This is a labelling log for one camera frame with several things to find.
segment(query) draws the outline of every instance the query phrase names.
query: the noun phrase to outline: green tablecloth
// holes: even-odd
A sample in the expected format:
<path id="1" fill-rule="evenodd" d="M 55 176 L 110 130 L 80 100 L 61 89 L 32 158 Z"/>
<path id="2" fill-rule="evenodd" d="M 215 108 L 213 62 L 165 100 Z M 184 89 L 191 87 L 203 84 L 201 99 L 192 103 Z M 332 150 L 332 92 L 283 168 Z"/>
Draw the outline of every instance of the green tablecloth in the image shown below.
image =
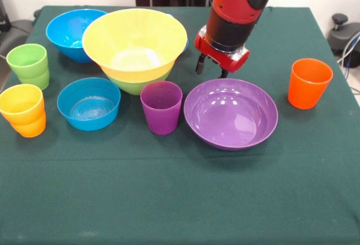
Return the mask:
<path id="1" fill-rule="evenodd" d="M 267 8 L 247 42 L 251 56 L 230 77 L 253 82 L 274 99 L 279 123 L 264 143 L 223 152 L 201 141 L 183 115 L 175 133 L 155 136 L 140 98 L 123 93 L 108 128 L 77 131 L 56 108 L 70 82 L 104 77 L 47 40 L 60 13 L 44 7 L 28 39 L 48 50 L 44 90 L 47 128 L 34 139 L 0 119 L 0 244 L 358 244 L 360 242 L 360 111 L 308 8 Z M 119 7 L 97 7 L 105 11 Z M 197 31 L 208 8 L 156 8 L 185 26 L 188 50 L 169 80 L 184 95 L 216 78 L 207 61 L 195 74 Z M 292 63 L 321 59 L 334 79 L 312 110 L 286 94 Z M 12 75 L 7 87 L 19 83 Z"/>

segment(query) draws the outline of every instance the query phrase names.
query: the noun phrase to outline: yellow bowl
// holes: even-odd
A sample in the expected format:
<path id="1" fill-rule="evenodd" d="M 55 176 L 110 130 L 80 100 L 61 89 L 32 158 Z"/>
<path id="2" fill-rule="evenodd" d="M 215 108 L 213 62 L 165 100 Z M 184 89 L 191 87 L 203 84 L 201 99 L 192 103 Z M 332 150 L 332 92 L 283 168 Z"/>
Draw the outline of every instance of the yellow bowl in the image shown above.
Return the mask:
<path id="1" fill-rule="evenodd" d="M 170 72 L 186 46 L 184 26 L 168 14 L 144 8 L 101 16 L 86 29 L 83 47 L 106 75 L 143 83 Z"/>
<path id="2" fill-rule="evenodd" d="M 109 75 L 106 75 L 109 80 L 111 80 L 113 83 L 115 83 L 118 87 L 120 87 L 121 90 L 125 91 L 126 93 L 129 93 L 131 95 L 140 95 L 141 90 L 149 83 L 156 82 L 156 81 L 164 81 L 169 76 L 170 71 L 167 72 L 165 75 L 161 76 L 158 79 L 142 82 L 142 83 L 128 83 L 128 82 L 122 82 L 119 80 L 116 80 L 114 78 L 111 78 Z"/>

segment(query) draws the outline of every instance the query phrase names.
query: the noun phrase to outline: purple bowl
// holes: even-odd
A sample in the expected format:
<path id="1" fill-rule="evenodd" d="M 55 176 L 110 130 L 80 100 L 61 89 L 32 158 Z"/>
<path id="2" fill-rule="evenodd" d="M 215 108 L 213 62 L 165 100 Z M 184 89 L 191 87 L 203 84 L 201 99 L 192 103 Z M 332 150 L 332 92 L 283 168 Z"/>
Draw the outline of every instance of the purple bowl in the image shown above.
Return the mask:
<path id="1" fill-rule="evenodd" d="M 185 99 L 185 119 L 205 142 L 222 150 L 250 148 L 275 130 L 278 112 L 260 87 L 238 79 L 215 79 Z"/>

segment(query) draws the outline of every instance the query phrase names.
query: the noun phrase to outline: cup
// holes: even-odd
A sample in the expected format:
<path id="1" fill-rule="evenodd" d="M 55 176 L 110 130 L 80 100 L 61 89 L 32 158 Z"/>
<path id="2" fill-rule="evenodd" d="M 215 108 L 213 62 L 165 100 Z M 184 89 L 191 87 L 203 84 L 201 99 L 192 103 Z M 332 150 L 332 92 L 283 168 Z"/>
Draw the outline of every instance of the cup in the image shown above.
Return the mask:
<path id="1" fill-rule="evenodd" d="M 324 62 L 305 58 L 292 65 L 289 102 L 292 106 L 307 110 L 313 108 L 332 79 L 332 70 Z"/>
<path id="2" fill-rule="evenodd" d="M 172 133 L 178 124 L 182 91 L 168 81 L 150 83 L 140 93 L 147 125 L 154 134 Z"/>
<path id="3" fill-rule="evenodd" d="M 45 130 L 43 93 L 33 84 L 18 84 L 3 91 L 0 113 L 23 137 L 36 137 Z"/>
<path id="4" fill-rule="evenodd" d="M 21 83 L 44 90 L 49 85 L 50 72 L 46 49 L 39 44 L 23 44 L 12 49 L 6 61 Z"/>

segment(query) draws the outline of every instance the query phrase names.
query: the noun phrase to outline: purple cup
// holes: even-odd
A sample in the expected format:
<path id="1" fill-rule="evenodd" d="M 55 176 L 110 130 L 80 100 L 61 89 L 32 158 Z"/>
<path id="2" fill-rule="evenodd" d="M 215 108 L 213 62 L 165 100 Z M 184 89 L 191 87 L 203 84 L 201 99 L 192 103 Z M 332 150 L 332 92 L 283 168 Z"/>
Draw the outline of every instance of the purple cup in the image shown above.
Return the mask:
<path id="1" fill-rule="evenodd" d="M 176 129 L 182 101 L 180 87 L 168 81 L 150 83 L 142 89 L 140 99 L 150 131 L 167 135 Z"/>

